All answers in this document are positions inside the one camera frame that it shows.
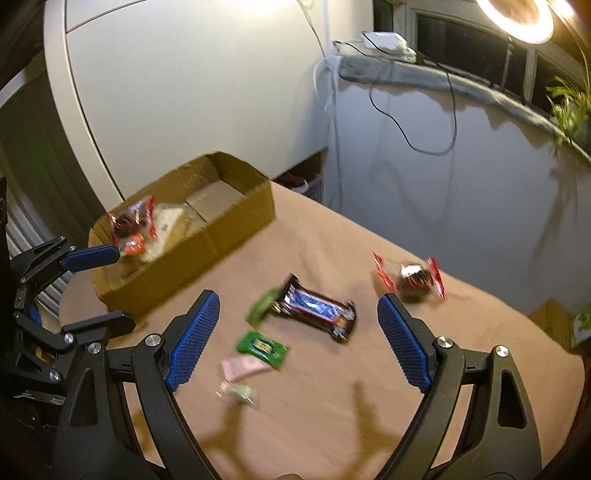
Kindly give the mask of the red clear chocolate cake packet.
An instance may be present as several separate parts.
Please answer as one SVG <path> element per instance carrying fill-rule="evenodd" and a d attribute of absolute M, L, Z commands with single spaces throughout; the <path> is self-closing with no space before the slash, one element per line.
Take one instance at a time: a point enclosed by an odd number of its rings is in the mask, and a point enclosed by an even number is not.
<path fill-rule="evenodd" d="M 134 234 L 148 235 L 150 239 L 154 239 L 157 236 L 153 219 L 154 207 L 155 198 L 146 195 L 118 214 L 107 213 L 112 243 L 119 245 L 122 240 Z"/>

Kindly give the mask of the red clear snack packet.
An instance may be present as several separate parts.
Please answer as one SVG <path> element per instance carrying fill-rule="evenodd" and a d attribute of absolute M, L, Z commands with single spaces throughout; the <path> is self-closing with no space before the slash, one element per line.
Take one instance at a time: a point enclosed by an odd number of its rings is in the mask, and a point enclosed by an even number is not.
<path fill-rule="evenodd" d="M 422 302 L 432 294 L 442 301 L 448 298 L 435 257 L 430 256 L 424 262 L 394 261 L 374 253 L 373 258 L 384 286 L 403 302 Z"/>

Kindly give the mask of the brown Snickers bar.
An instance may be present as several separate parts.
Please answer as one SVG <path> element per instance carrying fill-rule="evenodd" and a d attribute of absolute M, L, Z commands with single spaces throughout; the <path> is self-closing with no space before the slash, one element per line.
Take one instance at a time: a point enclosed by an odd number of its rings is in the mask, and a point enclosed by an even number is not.
<path fill-rule="evenodd" d="M 341 302 L 301 285 L 290 274 L 273 300 L 271 310 L 277 315 L 325 331 L 337 343 L 346 343 L 356 327 L 356 304 Z"/>

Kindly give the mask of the green candy packet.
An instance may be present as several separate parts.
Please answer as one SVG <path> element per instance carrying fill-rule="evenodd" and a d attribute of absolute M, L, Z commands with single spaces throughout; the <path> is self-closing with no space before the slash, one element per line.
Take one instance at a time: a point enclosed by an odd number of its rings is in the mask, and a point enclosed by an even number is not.
<path fill-rule="evenodd" d="M 238 340 L 235 348 L 238 353 L 252 355 L 273 369 L 280 368 L 290 352 L 290 347 L 286 344 L 270 339 L 256 331 L 247 332 Z"/>
<path fill-rule="evenodd" d="M 273 304 L 280 297 L 280 292 L 280 287 L 273 287 L 252 304 L 245 320 L 253 329 L 257 329 L 266 315 L 273 310 Z"/>

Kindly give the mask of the pink candy packet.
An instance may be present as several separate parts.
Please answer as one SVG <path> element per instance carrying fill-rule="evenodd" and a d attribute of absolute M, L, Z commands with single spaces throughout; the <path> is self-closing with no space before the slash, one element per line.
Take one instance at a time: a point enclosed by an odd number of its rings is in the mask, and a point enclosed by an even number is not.
<path fill-rule="evenodd" d="M 235 356 L 221 361 L 224 380 L 230 383 L 267 371 L 273 371 L 273 367 L 250 355 Z"/>

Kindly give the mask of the clear wrapped small candy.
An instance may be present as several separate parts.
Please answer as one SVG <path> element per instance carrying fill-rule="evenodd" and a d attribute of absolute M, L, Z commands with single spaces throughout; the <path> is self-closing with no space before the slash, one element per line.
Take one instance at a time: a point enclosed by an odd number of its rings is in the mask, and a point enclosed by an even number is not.
<path fill-rule="evenodd" d="M 252 408 L 259 406 L 259 390 L 245 383 L 222 381 L 216 394 L 223 401 L 231 404 Z"/>

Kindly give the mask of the snack bag in box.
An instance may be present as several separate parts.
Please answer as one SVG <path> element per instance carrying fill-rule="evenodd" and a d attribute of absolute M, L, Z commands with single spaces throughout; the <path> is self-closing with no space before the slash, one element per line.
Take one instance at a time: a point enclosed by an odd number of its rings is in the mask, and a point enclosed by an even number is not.
<path fill-rule="evenodd" d="M 155 261 L 184 238 L 190 215 L 184 206 L 158 204 L 154 207 L 152 220 L 154 236 L 147 227 L 141 227 L 137 234 L 119 242 L 123 259 L 135 263 Z"/>

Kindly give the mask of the cardboard box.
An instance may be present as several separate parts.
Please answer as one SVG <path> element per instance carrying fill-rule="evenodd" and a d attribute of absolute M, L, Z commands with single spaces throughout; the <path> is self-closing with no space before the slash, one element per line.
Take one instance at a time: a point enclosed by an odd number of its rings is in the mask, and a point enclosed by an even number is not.
<path fill-rule="evenodd" d="M 184 238 L 151 263 L 120 258 L 94 270 L 95 293 L 109 310 L 139 316 L 211 268 L 276 217 L 270 179 L 228 153 L 201 156 L 146 185 L 108 213 L 118 214 L 146 195 L 184 206 Z M 114 245 L 104 214 L 88 235 L 91 247 Z"/>

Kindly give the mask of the green white carton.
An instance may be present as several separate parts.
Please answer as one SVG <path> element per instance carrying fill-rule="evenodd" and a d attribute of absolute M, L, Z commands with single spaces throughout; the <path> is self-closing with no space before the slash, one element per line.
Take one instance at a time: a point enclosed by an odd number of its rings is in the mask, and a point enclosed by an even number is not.
<path fill-rule="evenodd" d="M 588 303 L 572 320 L 570 347 L 584 349 L 591 337 L 591 303 Z"/>

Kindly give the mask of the grey sill mat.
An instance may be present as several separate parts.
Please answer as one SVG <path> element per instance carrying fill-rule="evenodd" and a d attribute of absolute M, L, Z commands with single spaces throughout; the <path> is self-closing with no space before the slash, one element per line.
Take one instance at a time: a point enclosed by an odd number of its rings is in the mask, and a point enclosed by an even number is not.
<path fill-rule="evenodd" d="M 453 151 L 459 136 L 460 103 L 468 100 L 481 107 L 496 109 L 513 120 L 540 130 L 553 141 L 555 150 L 568 147 L 581 154 L 585 161 L 590 160 L 590 154 L 585 152 L 575 139 L 566 136 L 557 119 L 545 118 L 507 95 L 455 75 L 450 69 L 439 64 L 421 66 L 382 57 L 346 55 L 339 61 L 338 77 L 346 83 L 367 88 L 370 106 L 393 122 L 394 128 L 399 130 L 407 146 L 422 155 L 438 158 Z M 388 92 L 393 95 L 419 93 L 435 99 L 446 95 L 451 113 L 449 143 L 438 150 L 420 147 L 411 139 L 394 112 L 377 102 L 377 92 Z"/>

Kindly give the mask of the green potted plant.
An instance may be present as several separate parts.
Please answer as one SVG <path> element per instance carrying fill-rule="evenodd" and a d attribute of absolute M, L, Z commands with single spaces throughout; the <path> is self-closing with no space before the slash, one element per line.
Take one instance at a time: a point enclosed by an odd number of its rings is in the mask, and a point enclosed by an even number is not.
<path fill-rule="evenodd" d="M 583 48 L 579 48 L 584 67 L 579 69 L 582 83 L 555 76 L 546 87 L 551 113 L 560 130 L 554 139 L 555 150 L 565 143 L 573 146 L 583 124 L 590 119 L 590 63 Z"/>

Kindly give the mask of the white power adapter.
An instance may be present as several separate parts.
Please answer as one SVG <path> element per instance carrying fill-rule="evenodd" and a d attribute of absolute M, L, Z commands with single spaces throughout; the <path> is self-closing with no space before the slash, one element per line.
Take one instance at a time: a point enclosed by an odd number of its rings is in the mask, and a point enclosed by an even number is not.
<path fill-rule="evenodd" d="M 363 56 L 411 64 L 417 62 L 417 52 L 403 36 L 395 32 L 363 31 L 360 40 L 342 42 L 342 46 L 352 48 Z"/>

